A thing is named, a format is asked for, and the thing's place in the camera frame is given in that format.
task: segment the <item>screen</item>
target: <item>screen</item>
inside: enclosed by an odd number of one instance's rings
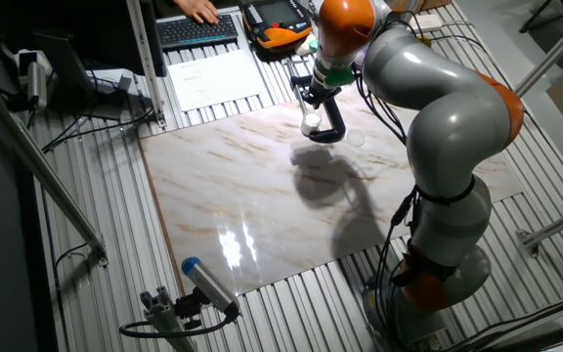
[[[273,4],[260,5],[258,8],[262,19],[270,23],[296,22],[297,13],[287,2],[279,1]]]

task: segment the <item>keyboard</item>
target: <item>keyboard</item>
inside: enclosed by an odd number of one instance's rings
[[[232,15],[219,16],[218,24],[182,19],[157,24],[162,49],[182,49],[233,41],[238,38]]]

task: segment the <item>white paper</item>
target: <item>white paper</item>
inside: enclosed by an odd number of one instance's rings
[[[181,111],[252,97],[265,91],[260,73],[242,50],[168,67]]]

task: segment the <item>marble slab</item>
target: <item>marble slab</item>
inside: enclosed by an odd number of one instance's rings
[[[406,149],[355,87],[336,101],[361,146],[309,141],[296,102],[141,140],[178,266],[197,256],[240,294],[384,241],[413,186]],[[406,128],[416,115],[396,113]],[[500,155],[475,173],[493,201],[522,192]]]

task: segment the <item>human hand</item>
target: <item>human hand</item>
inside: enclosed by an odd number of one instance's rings
[[[218,12],[209,0],[173,0],[184,11],[184,15],[197,23],[205,19],[210,24],[219,22]]]

